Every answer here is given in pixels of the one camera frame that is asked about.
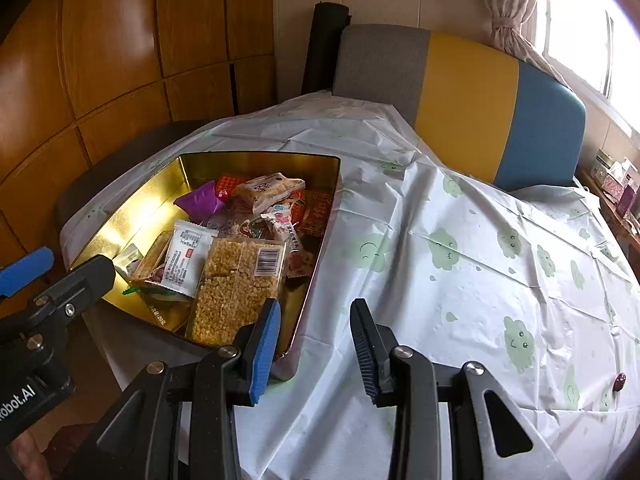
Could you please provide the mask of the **left hand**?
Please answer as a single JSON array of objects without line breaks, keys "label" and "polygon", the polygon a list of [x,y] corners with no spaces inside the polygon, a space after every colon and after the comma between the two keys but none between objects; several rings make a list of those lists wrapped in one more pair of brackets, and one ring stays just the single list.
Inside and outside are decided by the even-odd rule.
[{"label": "left hand", "polygon": [[26,430],[9,446],[12,460],[25,479],[58,479],[94,426],[90,422],[62,427],[43,452],[32,432]]}]

